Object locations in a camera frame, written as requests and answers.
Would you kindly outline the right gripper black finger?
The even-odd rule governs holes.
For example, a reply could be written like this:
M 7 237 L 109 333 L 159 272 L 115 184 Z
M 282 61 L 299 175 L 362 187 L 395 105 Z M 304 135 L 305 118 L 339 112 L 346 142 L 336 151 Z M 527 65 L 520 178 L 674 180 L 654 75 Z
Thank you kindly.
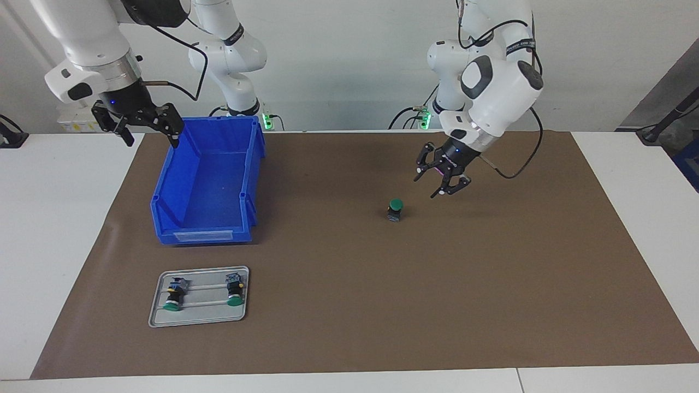
M 103 132 L 113 133 L 120 137 L 128 147 L 133 146 L 135 139 L 127 127 L 128 119 L 126 117 L 120 117 L 118 122 L 115 121 L 104 104 L 92 105 L 92 115 Z
M 172 148 L 178 147 L 180 135 L 184 130 L 184 120 L 173 104 L 167 103 L 152 108 L 139 109 L 138 122 L 164 134 Z

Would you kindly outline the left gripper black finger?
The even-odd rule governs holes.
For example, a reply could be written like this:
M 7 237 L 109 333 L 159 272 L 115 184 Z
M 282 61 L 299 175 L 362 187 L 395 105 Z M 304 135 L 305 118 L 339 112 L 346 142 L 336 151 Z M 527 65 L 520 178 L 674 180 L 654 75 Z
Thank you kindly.
M 438 195 L 453 195 L 471 184 L 471 179 L 464 174 L 459 176 L 449 176 L 442 174 L 440 186 L 430 195 L 434 199 Z
M 442 181 L 446 179 L 440 165 L 444 162 L 442 147 L 436 147 L 432 142 L 423 145 L 416 159 L 416 176 L 413 181 L 417 182 L 427 171 L 435 169 L 440 174 Z

